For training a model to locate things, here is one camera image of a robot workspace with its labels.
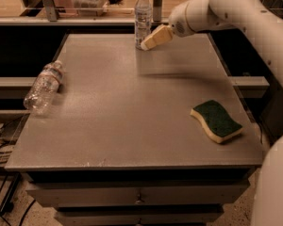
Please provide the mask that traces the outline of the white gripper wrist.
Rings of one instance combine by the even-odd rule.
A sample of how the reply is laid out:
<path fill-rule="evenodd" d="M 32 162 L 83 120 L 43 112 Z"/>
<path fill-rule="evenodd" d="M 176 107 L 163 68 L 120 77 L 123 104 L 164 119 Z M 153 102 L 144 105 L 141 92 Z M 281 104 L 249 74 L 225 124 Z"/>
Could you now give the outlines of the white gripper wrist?
<path fill-rule="evenodd" d="M 169 16 L 169 25 L 159 25 L 141 42 L 141 48 L 143 51 L 153 49 L 172 40 L 173 33 L 181 38 L 194 34 L 194 31 L 191 29 L 187 21 L 186 10 L 188 4 L 188 2 L 185 2 L 172 9 Z"/>

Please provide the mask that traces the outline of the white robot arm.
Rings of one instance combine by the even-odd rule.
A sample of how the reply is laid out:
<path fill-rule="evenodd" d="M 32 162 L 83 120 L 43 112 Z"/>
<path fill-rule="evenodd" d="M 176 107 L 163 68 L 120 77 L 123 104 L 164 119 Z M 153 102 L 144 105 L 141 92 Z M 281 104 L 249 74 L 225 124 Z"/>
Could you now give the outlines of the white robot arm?
<path fill-rule="evenodd" d="M 168 23 L 142 43 L 152 49 L 200 31 L 238 28 L 283 88 L 283 20 L 260 0 L 189 0 L 173 8 Z M 251 226 L 283 226 L 283 136 L 267 152 L 257 181 Z"/>

